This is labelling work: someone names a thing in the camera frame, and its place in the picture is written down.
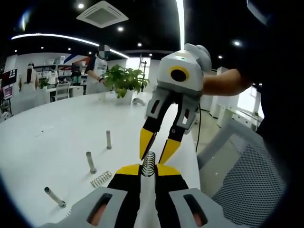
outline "metal pin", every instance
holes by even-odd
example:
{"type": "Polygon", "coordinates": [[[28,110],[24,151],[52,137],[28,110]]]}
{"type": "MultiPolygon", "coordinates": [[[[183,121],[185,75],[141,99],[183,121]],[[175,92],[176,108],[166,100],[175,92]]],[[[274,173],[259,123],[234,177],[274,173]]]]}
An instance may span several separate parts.
{"type": "Polygon", "coordinates": [[[112,149],[110,131],[106,131],[106,144],[107,144],[106,148],[108,150],[112,149]]]}
{"type": "Polygon", "coordinates": [[[65,207],[66,207],[67,204],[66,204],[63,200],[59,199],[59,198],[51,191],[51,189],[49,189],[48,187],[46,187],[46,188],[44,188],[44,191],[46,192],[47,195],[50,196],[50,198],[51,198],[53,201],[55,201],[55,202],[59,205],[59,207],[61,207],[61,208],[65,208],[65,207]]]}
{"type": "Polygon", "coordinates": [[[87,152],[85,154],[86,154],[87,162],[89,163],[89,166],[90,166],[90,172],[91,172],[91,174],[95,174],[97,169],[94,166],[92,154],[91,154],[91,152],[87,152]]]}

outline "yellow ring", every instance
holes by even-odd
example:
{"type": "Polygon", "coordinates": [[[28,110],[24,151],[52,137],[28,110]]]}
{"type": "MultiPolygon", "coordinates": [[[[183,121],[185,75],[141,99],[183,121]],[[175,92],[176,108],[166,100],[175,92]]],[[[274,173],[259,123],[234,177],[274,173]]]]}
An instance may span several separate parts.
{"type": "Polygon", "coordinates": [[[169,75],[171,75],[171,72],[172,72],[173,70],[180,70],[180,71],[182,71],[183,73],[185,73],[185,75],[186,75],[185,81],[187,81],[187,80],[189,79],[189,72],[188,72],[188,70],[187,70],[186,68],[181,67],[181,66],[173,66],[173,67],[170,68],[169,75]]]}

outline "potted plant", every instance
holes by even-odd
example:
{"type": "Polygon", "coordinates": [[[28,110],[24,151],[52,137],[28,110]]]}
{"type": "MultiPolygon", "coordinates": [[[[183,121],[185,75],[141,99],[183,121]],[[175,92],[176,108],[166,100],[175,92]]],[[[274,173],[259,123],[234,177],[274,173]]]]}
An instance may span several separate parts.
{"type": "Polygon", "coordinates": [[[116,92],[119,103],[130,104],[133,91],[139,93],[142,86],[145,88],[148,85],[149,80],[144,77],[141,70],[115,65],[104,74],[104,84],[116,92]]]}
{"type": "Polygon", "coordinates": [[[47,87],[49,85],[47,80],[41,80],[39,83],[39,88],[43,89],[44,87],[47,87]]]}

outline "white shirt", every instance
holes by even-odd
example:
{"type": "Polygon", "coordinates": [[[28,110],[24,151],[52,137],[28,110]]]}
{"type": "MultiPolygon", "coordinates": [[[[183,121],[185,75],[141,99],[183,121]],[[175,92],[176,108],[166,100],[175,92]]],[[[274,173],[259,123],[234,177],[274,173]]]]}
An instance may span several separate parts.
{"type": "MultiPolygon", "coordinates": [[[[92,70],[95,74],[98,76],[102,76],[108,67],[108,63],[104,59],[100,59],[97,56],[95,58],[92,58],[89,62],[86,72],[89,70],[92,70]]],[[[98,81],[91,76],[87,77],[87,83],[98,83],[98,81]]]]}
{"type": "Polygon", "coordinates": [[[38,79],[37,72],[34,70],[33,66],[28,66],[26,71],[21,75],[21,92],[30,93],[36,90],[36,79],[38,79]],[[28,69],[31,69],[30,83],[27,83],[28,69]]]}
{"type": "Polygon", "coordinates": [[[47,79],[48,79],[48,83],[50,85],[56,84],[57,79],[58,79],[58,72],[57,71],[50,71],[48,76],[47,76],[47,79]]]}

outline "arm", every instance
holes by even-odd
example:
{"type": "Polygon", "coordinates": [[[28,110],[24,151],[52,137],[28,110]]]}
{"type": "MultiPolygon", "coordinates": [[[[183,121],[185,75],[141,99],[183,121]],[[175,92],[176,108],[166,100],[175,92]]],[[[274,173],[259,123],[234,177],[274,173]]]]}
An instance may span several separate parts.
{"type": "Polygon", "coordinates": [[[87,74],[88,74],[90,77],[96,79],[97,81],[100,80],[100,77],[99,77],[97,74],[95,74],[93,70],[88,70],[88,71],[87,71],[87,74]]]}
{"type": "Polygon", "coordinates": [[[58,72],[56,71],[56,83],[59,83],[58,72]]]}
{"type": "Polygon", "coordinates": [[[21,83],[21,77],[19,78],[19,82],[18,82],[18,85],[19,85],[19,90],[21,90],[21,87],[22,87],[22,83],[21,83]]]}
{"type": "Polygon", "coordinates": [[[35,88],[37,89],[39,85],[39,78],[38,78],[38,74],[36,73],[36,80],[35,80],[35,88]]]}
{"type": "Polygon", "coordinates": [[[249,77],[242,77],[238,70],[232,69],[218,76],[205,76],[200,95],[234,96],[252,84],[249,77]]]}

